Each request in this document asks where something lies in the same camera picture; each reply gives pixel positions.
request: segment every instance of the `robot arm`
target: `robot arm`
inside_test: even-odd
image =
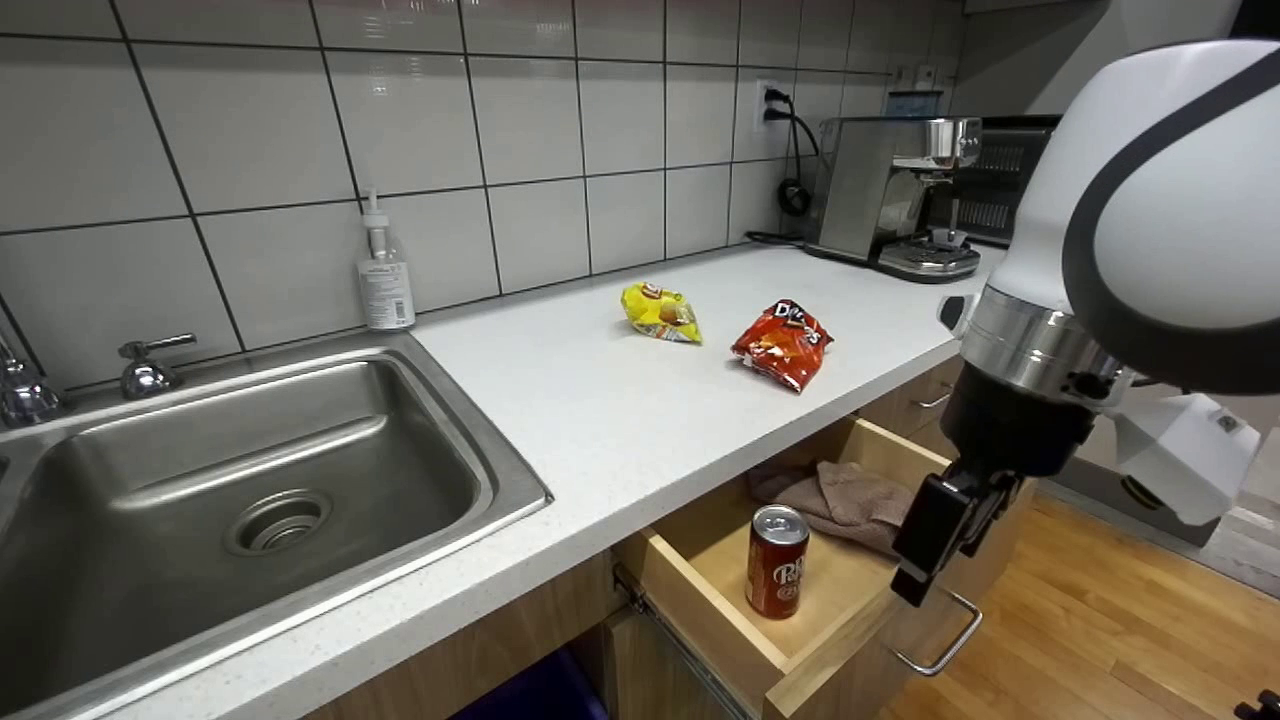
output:
[[[1022,192],[1006,261],[944,314],[965,343],[944,413],[959,457],[922,481],[900,527],[905,600],[919,604],[955,547],[980,547],[1022,475],[1056,475],[1130,373],[1280,393],[1275,179],[1280,43],[1127,55],[1075,96]]]

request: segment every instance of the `yellow snack bag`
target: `yellow snack bag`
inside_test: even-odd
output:
[[[674,343],[703,343],[703,332],[694,329],[694,317],[678,294],[628,286],[620,302],[634,332]]]

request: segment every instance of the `sink drain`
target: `sink drain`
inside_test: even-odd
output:
[[[328,519],[328,502],[318,492],[309,488],[283,488],[271,495],[258,495],[254,506],[247,506],[230,534],[226,546],[239,556],[269,556],[279,551],[304,537],[317,537]]]

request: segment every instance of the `red soda can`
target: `red soda can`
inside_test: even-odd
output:
[[[805,576],[808,525],[787,506],[764,506],[750,517],[750,547],[747,547],[747,604],[785,622],[801,608],[801,576]]]

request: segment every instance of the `red chip bag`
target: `red chip bag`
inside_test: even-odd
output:
[[[776,302],[760,320],[732,343],[732,351],[760,378],[805,393],[824,368],[832,332],[808,317],[797,302]]]

